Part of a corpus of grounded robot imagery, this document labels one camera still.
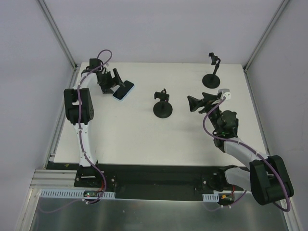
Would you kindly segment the blue case smartphone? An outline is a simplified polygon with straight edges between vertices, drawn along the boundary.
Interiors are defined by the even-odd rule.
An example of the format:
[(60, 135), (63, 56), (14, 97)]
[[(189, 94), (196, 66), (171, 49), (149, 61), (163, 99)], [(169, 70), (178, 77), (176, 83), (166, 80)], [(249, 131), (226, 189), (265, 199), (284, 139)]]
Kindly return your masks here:
[(130, 81), (124, 81), (124, 85), (120, 86), (112, 95), (118, 101), (123, 101), (125, 97), (131, 92), (134, 88), (134, 84)]

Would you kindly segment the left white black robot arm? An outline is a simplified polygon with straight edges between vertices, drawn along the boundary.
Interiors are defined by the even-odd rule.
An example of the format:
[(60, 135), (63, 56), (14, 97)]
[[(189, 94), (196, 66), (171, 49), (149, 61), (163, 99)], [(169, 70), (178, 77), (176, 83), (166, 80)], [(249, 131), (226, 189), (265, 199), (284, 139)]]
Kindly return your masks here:
[(79, 166), (93, 170), (86, 174), (85, 182), (91, 187), (105, 185), (105, 176), (97, 167), (92, 124), (94, 105), (91, 88), (99, 86), (103, 94), (113, 94), (113, 88), (126, 87), (118, 70), (107, 70), (107, 63), (100, 58), (91, 58), (89, 65), (81, 73), (81, 79), (74, 87), (64, 90), (64, 108), (66, 119), (70, 122), (77, 135), (79, 149)]

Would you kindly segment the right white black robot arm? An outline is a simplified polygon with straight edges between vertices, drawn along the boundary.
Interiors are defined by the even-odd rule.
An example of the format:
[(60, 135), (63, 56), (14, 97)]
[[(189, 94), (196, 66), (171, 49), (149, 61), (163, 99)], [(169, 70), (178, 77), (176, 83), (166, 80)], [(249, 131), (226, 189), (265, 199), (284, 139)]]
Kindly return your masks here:
[(216, 191), (229, 189), (232, 185), (251, 192), (260, 205), (274, 204), (285, 200), (286, 207), (278, 208), (284, 212), (291, 210), (290, 198), (294, 189), (285, 163), (278, 155), (263, 154), (238, 137), (239, 119), (234, 111), (220, 110), (220, 105), (231, 98), (228, 89), (219, 90), (217, 95), (203, 93), (202, 99), (188, 96), (191, 112), (205, 114), (213, 132), (204, 131), (213, 138), (214, 145), (223, 153), (237, 159), (244, 168), (235, 165), (221, 167), (217, 175), (209, 181), (209, 186)]

